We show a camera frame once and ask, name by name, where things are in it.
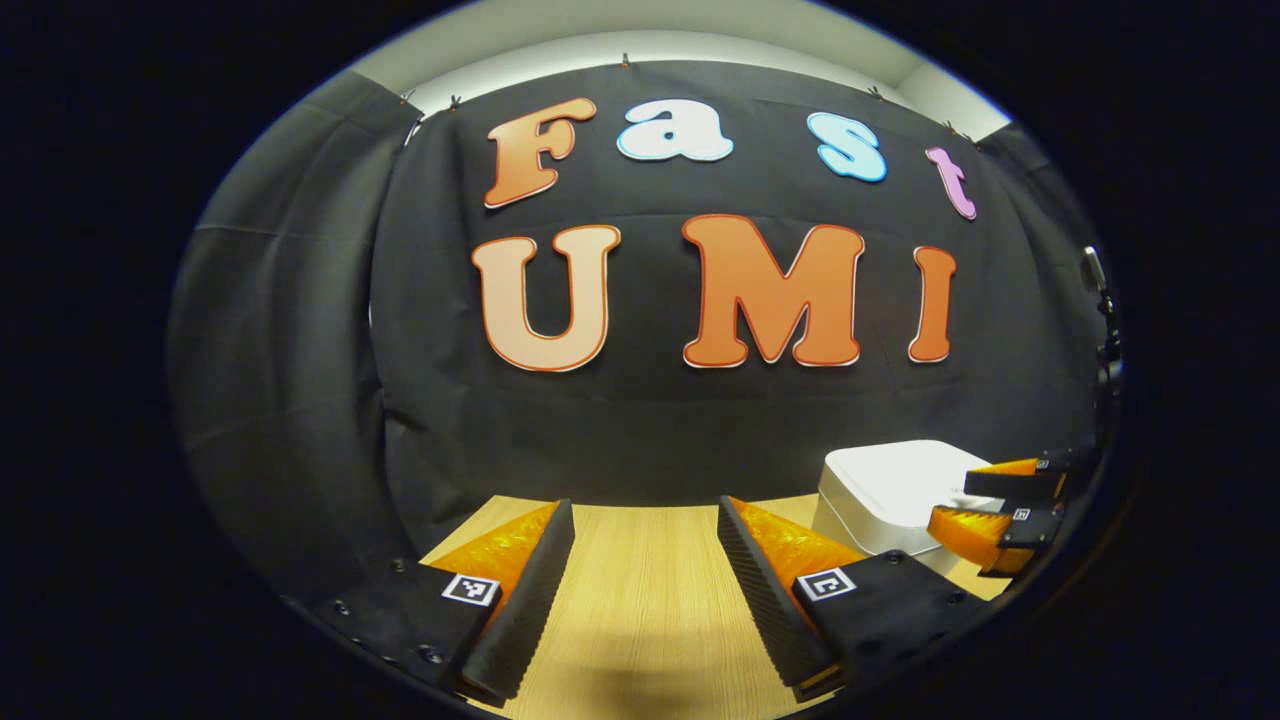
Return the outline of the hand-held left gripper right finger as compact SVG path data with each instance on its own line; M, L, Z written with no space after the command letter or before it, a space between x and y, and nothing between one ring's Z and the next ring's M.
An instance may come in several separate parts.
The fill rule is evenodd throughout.
M891 682L989 611L910 553L865 556L727 495L717 536L774 670L800 701Z

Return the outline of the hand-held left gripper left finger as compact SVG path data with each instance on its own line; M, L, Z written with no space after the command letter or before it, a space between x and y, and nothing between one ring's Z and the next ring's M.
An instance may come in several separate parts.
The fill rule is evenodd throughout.
M285 606L417 691L500 707L518 696L575 542L573 507L544 503L439 557Z

